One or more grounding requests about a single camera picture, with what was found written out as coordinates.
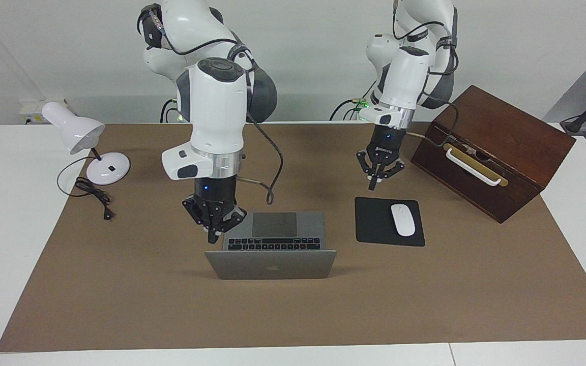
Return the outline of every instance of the table surface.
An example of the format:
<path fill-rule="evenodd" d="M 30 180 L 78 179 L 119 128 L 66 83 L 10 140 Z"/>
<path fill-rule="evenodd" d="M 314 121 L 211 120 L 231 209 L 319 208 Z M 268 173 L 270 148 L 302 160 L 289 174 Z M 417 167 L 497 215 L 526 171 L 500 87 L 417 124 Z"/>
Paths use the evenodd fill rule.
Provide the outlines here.
<path fill-rule="evenodd" d="M 52 126 L 0 127 L 0 338 L 67 197 L 70 156 Z M 71 185 L 82 165 L 67 171 Z M 586 271 L 586 141 L 579 137 L 542 198 Z M 0 354 L 0 364 L 586 364 L 586 341 Z"/>

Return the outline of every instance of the laptop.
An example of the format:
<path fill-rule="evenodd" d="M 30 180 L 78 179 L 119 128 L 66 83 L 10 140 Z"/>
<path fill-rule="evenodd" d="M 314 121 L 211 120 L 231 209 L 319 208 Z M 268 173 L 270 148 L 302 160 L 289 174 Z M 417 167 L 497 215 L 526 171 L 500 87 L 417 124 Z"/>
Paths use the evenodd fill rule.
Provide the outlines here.
<path fill-rule="evenodd" d="M 251 212 L 205 256 L 222 280 L 290 280 L 327 278 L 336 251 L 326 248 L 322 212 Z"/>

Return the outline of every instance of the power outlet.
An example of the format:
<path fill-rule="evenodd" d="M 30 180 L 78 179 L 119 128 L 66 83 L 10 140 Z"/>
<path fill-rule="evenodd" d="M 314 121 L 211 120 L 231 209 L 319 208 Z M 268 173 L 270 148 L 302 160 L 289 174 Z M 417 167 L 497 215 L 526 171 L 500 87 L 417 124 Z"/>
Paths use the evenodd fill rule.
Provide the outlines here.
<path fill-rule="evenodd" d="M 67 105 L 66 100 L 22 100 L 19 115 L 24 122 L 24 125 L 49 125 L 50 122 L 42 115 L 42 107 L 49 102 L 58 102 L 63 104 L 67 109 L 71 108 Z"/>

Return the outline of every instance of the computer mouse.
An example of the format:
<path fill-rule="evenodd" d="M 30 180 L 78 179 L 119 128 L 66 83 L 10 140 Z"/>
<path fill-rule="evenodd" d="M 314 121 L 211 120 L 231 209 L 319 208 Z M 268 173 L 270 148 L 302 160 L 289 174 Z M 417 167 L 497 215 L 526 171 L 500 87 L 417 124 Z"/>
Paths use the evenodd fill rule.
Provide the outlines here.
<path fill-rule="evenodd" d="M 390 206 L 397 233 L 401 236 L 411 236 L 415 233 L 415 221 L 411 209 L 403 203 Z"/>

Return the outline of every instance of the black mouse pad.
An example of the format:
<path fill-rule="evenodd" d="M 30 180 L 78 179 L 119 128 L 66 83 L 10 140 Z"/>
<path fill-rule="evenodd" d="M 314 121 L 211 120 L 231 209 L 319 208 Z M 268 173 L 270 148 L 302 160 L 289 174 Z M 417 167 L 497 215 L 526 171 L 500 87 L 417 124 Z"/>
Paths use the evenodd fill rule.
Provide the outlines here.
<path fill-rule="evenodd" d="M 416 231 L 411 236 L 397 233 L 391 206 L 403 203 L 413 215 Z M 417 201 L 356 197 L 356 240 L 362 243 L 393 244 L 396 246 L 423 247 L 424 231 Z"/>

